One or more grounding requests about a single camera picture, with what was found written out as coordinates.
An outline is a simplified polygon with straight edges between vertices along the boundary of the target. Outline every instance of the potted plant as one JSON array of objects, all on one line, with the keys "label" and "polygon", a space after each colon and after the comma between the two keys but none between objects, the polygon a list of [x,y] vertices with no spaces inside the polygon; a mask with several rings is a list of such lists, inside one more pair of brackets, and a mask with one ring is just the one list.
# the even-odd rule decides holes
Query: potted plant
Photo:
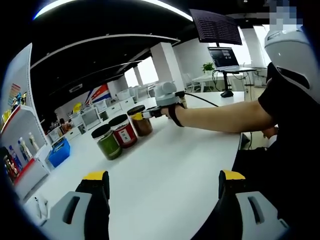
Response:
[{"label": "potted plant", "polygon": [[207,73],[212,72],[213,70],[215,70],[215,66],[214,66],[213,62],[207,62],[207,63],[203,64],[203,66],[202,66],[202,71],[204,74],[206,72]]}]

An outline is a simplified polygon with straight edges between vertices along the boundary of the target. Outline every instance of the window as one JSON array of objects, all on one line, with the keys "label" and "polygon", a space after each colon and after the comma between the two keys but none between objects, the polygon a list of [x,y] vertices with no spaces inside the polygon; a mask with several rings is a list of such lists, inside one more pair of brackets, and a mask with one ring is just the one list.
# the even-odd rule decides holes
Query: window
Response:
[{"label": "window", "polygon": [[[228,43],[220,43],[220,47],[223,48],[232,48],[234,55],[239,63],[239,65],[251,65],[251,57],[249,53],[249,49],[245,40],[245,36],[240,27],[238,27],[242,45],[228,44]],[[216,47],[216,43],[209,43],[210,47]]]},{"label": "window", "polygon": [[266,50],[265,50],[265,37],[270,30],[269,25],[262,25],[262,26],[253,26],[256,36],[259,39],[260,48],[263,56],[264,65],[268,66],[271,62]]},{"label": "window", "polygon": [[126,84],[128,87],[135,87],[138,86],[138,80],[135,74],[135,70],[133,68],[130,68],[128,71],[124,73]]},{"label": "window", "polygon": [[148,57],[138,63],[138,69],[143,85],[159,81],[156,68],[151,57]]}]

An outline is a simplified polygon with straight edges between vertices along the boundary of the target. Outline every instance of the green jar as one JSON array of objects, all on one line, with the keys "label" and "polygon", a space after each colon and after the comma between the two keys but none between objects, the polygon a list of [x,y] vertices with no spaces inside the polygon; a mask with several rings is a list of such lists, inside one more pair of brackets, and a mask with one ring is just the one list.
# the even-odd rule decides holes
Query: green jar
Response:
[{"label": "green jar", "polygon": [[109,124],[98,127],[91,133],[91,136],[96,140],[100,150],[108,160],[114,160],[121,155],[122,148],[116,140]]}]

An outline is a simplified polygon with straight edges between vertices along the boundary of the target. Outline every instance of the monitor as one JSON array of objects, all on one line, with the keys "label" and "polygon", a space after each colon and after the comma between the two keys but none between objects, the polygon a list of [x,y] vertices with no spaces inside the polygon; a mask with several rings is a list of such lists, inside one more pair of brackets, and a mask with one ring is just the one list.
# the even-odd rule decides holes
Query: monitor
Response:
[{"label": "monitor", "polygon": [[231,47],[208,47],[216,69],[239,66],[237,58]]},{"label": "monitor", "polygon": [[230,16],[190,9],[201,43],[242,45],[238,25]]}]

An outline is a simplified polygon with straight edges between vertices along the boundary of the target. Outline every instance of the desk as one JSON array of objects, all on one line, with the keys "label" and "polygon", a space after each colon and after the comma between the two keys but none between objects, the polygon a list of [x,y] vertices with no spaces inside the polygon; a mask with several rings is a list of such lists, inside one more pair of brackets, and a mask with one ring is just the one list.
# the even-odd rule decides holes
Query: desk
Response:
[{"label": "desk", "polygon": [[[214,73],[214,77],[216,80],[224,80],[224,75],[222,73],[218,73],[218,77],[216,77],[216,73]],[[243,75],[241,73],[234,74],[237,78],[242,78]],[[206,82],[212,82],[212,74],[204,74],[202,76],[199,76],[197,78],[192,79],[193,82],[197,82],[201,84],[200,92],[203,93],[205,90]]]},{"label": "desk", "polygon": [[[244,100],[243,92],[229,98],[220,94],[195,93],[219,106]],[[192,96],[185,98],[189,108],[212,107]],[[155,99],[141,104],[152,107]],[[150,121],[153,132],[113,161],[106,160],[91,137],[98,126],[74,139],[70,157],[35,194],[48,199],[50,207],[74,191],[88,172],[107,170],[111,240],[191,239],[218,201],[219,172],[231,170],[240,134],[178,127],[165,116]]]}]

